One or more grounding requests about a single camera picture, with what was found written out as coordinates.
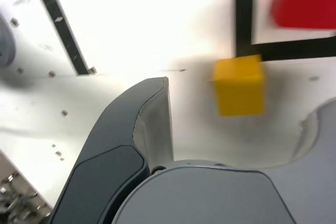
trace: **screw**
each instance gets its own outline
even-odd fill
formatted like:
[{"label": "screw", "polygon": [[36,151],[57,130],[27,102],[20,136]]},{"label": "screw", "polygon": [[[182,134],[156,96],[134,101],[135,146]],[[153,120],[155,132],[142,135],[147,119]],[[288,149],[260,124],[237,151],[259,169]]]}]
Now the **screw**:
[{"label": "screw", "polygon": [[15,27],[19,26],[19,21],[16,18],[12,18],[10,23]]},{"label": "screw", "polygon": [[62,116],[67,116],[67,115],[68,115],[68,111],[66,111],[66,110],[62,110],[62,111],[61,111],[61,114],[62,114]]},{"label": "screw", "polygon": [[53,78],[53,77],[55,77],[55,76],[56,76],[56,73],[53,72],[53,71],[50,71],[50,72],[48,73],[48,77],[50,77],[50,78]]},{"label": "screw", "polygon": [[57,17],[56,19],[55,19],[55,22],[60,22],[60,21],[62,21],[63,20],[63,17]]},{"label": "screw", "polygon": [[89,72],[89,74],[94,75],[94,74],[97,73],[97,70],[96,70],[95,67],[92,67],[92,68],[88,69],[88,72]]}]

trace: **yellow cube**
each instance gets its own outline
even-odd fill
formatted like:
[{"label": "yellow cube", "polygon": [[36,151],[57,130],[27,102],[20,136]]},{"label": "yellow cube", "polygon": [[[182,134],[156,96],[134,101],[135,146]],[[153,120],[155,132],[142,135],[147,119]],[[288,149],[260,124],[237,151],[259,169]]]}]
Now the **yellow cube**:
[{"label": "yellow cube", "polygon": [[253,115],[264,110],[264,73],[260,55],[219,60],[213,82],[219,114]]}]

